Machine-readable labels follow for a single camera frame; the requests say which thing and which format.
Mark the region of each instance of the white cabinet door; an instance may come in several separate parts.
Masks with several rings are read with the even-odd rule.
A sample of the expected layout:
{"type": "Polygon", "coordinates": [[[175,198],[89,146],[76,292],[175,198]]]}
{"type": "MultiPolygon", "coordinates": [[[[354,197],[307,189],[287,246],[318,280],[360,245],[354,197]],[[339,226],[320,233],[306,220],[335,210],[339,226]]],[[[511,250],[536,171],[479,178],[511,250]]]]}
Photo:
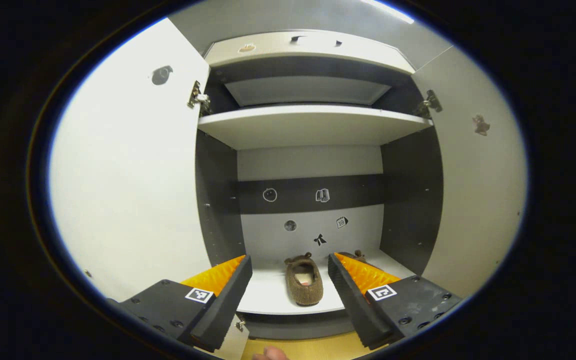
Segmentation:
{"type": "Polygon", "coordinates": [[[62,115],[48,170],[54,219],[105,297],[211,267],[195,193],[199,105],[186,104],[209,71],[166,18],[108,55],[62,115]],[[154,84],[165,66],[167,82],[154,84]]]}
{"type": "Polygon", "coordinates": [[[521,130],[496,85],[455,47],[412,78],[424,96],[434,90],[443,107],[430,110],[443,165],[441,224],[422,275],[470,296],[505,257],[524,214],[528,167],[521,130]],[[490,125],[487,136],[474,131],[478,114],[490,125]]]}

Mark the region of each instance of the metal hinge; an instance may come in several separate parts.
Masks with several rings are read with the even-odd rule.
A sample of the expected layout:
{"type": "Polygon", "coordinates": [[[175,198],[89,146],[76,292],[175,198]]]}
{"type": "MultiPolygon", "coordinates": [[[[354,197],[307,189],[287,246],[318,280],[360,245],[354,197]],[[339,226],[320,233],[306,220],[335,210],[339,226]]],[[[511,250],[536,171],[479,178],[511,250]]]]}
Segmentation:
{"type": "Polygon", "coordinates": [[[246,325],[246,320],[238,321],[235,326],[239,331],[244,331],[244,325],[246,325]]]}
{"type": "Polygon", "coordinates": [[[210,115],[213,110],[210,109],[210,96],[199,89],[201,84],[199,81],[195,81],[192,86],[192,92],[190,92],[190,98],[188,99],[188,107],[191,109],[195,108],[195,104],[201,103],[201,108],[199,109],[199,116],[210,115]]]}
{"type": "Polygon", "coordinates": [[[430,116],[430,109],[434,109],[436,112],[441,112],[443,107],[441,103],[439,103],[439,99],[435,92],[431,89],[425,92],[428,97],[417,105],[416,110],[414,110],[415,116],[421,116],[424,119],[432,119],[430,116]]]}

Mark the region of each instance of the bow tie sticker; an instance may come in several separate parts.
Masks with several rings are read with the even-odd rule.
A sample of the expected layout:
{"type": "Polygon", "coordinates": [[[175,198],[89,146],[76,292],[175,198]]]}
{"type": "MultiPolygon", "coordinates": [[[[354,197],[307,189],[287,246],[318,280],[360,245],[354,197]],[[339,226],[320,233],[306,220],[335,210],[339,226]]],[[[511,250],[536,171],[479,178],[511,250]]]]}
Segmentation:
{"type": "Polygon", "coordinates": [[[318,246],[322,246],[322,244],[326,244],[326,240],[324,240],[324,238],[322,236],[323,236],[322,234],[319,234],[319,236],[312,241],[317,243],[318,246]]]}

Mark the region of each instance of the cabinet shelf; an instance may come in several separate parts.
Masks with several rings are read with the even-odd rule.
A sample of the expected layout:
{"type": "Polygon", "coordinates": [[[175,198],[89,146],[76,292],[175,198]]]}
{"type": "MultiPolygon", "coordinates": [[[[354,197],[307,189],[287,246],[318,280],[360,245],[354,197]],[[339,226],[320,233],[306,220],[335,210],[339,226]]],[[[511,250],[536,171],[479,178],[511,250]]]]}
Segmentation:
{"type": "MultiPolygon", "coordinates": [[[[379,249],[362,249],[366,260],[398,278],[415,275],[405,266],[379,249]]],[[[318,304],[300,306],[293,301],[286,286],[286,266],[283,262],[263,263],[253,260],[252,278],[241,298],[238,312],[265,315],[304,315],[343,310],[344,305],[328,274],[328,257],[313,259],[317,264],[324,286],[324,295],[318,304]]]]}
{"type": "Polygon", "coordinates": [[[381,146],[434,125],[401,112],[348,105],[277,105],[199,118],[198,128],[234,150],[314,145],[381,146]]]}

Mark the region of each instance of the upper shelf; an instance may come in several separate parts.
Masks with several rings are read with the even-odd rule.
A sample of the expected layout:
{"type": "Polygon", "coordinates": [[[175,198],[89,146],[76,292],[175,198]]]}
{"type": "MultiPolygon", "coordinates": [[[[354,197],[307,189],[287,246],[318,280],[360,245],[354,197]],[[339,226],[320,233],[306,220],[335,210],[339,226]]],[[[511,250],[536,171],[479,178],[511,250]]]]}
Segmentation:
{"type": "Polygon", "coordinates": [[[212,44],[205,60],[215,68],[243,60],[299,56],[356,60],[405,74],[415,72],[397,48],[372,39],[326,30],[262,32],[224,39],[212,44]]]}
{"type": "Polygon", "coordinates": [[[234,150],[313,145],[381,146],[433,125],[401,112],[344,105],[278,105],[199,118],[198,128],[234,150]]]}

